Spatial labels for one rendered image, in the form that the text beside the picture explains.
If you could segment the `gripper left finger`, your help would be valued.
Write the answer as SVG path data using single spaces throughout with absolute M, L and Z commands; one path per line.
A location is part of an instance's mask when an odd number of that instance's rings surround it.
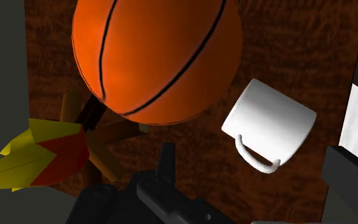
M 123 190 L 93 185 L 81 191 L 65 224 L 235 224 L 227 215 L 175 188 L 176 145 L 164 143 L 158 167 L 135 173 Z

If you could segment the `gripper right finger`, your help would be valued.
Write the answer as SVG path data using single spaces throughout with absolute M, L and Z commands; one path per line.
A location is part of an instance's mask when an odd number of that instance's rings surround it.
M 328 146 L 321 177 L 328 185 L 321 221 L 358 224 L 358 157 L 342 146 Z

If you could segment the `brown wooden stick toy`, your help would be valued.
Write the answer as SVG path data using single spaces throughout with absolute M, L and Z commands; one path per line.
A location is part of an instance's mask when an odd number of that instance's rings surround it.
M 80 123 L 85 129 L 90 155 L 81 169 L 85 188 L 101 184 L 103 176 L 112 183 L 123 177 L 125 170 L 107 149 L 107 143 L 137 137 L 148 132 L 147 125 L 130 120 L 97 127 L 106 109 L 107 107 L 94 95 L 90 96 L 84 106 L 81 105 L 81 92 L 69 90 L 63 95 L 60 121 Z

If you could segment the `white mug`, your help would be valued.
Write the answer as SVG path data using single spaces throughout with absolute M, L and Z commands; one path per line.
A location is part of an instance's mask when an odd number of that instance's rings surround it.
M 238 153 L 249 165 L 271 174 L 303 144 L 316 116 L 312 109 L 253 79 L 221 130 L 235 139 Z

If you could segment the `yellow and red angular toy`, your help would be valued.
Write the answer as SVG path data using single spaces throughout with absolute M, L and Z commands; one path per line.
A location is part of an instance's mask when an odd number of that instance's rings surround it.
M 0 154 L 0 189 L 12 191 L 59 183 L 89 158 L 82 125 L 34 118 Z

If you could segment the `orange basketball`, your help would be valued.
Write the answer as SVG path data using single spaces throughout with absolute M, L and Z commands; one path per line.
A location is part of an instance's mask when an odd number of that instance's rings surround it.
M 199 115 L 228 89 L 242 53 L 237 0 L 78 0 L 72 48 L 90 91 L 138 123 Z

